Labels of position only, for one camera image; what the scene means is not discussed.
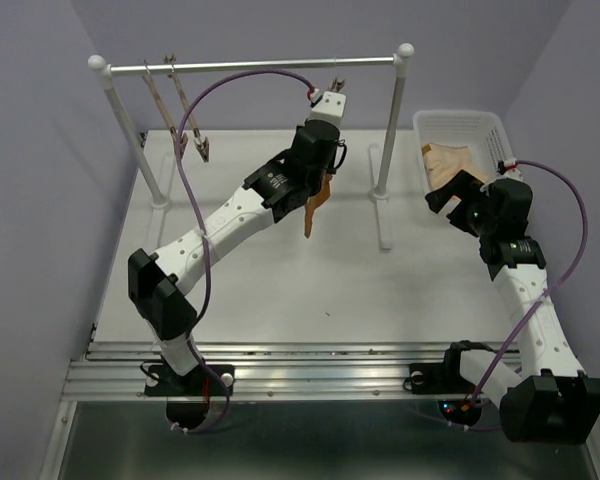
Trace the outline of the brown underwear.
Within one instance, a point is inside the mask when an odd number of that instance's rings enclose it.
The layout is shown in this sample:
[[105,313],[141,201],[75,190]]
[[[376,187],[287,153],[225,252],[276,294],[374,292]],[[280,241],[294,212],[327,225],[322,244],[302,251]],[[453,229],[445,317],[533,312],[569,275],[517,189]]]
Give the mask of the brown underwear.
[[332,174],[326,173],[322,179],[320,191],[316,195],[311,196],[305,204],[303,234],[306,239],[311,236],[316,211],[331,197],[332,178]]

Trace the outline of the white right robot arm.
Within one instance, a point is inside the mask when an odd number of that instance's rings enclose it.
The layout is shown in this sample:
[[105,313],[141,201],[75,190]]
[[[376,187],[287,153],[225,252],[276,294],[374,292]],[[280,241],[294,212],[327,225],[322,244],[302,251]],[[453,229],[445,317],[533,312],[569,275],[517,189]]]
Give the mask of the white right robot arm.
[[582,445],[600,415],[600,378],[589,376],[570,349],[551,295],[546,260],[527,233],[531,187],[505,168],[484,183],[461,170],[425,197],[438,213],[455,200],[449,223],[478,238],[480,257],[512,330],[496,350],[458,342],[440,366],[452,390],[473,385],[469,402],[490,402],[512,442]]

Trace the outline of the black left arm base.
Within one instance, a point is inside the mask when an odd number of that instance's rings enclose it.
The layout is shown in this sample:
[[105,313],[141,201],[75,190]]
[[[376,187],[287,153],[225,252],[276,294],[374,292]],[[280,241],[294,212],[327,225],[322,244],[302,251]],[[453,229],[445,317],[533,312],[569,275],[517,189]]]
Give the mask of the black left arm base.
[[184,435],[206,433],[217,426],[229,411],[235,381],[235,367],[211,365],[209,374],[195,367],[185,376],[177,375],[165,362],[143,362],[144,395],[165,399],[165,415],[172,431]]

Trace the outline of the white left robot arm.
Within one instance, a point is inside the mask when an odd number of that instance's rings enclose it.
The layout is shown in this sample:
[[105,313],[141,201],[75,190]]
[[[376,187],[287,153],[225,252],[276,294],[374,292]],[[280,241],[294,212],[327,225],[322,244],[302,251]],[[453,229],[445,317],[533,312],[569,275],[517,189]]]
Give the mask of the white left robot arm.
[[306,120],[291,146],[249,175],[201,225],[151,253],[138,249],[129,256],[129,298],[153,331],[170,367],[168,382],[179,393],[202,384],[192,330],[204,313],[188,294],[198,281],[209,282],[212,267],[241,243],[318,195],[340,165],[336,151],[342,145],[338,122]]

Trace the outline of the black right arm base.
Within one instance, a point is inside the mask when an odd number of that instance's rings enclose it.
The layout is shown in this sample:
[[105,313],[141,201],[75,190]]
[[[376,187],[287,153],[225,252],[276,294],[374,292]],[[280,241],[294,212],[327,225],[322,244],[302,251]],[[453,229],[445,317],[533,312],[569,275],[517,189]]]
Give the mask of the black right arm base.
[[438,408],[452,425],[475,430],[481,410],[470,405],[475,385],[460,375],[461,354],[472,350],[493,352],[484,343],[463,340],[453,342],[439,362],[416,362],[408,365],[409,374],[403,388],[414,395],[443,395]]

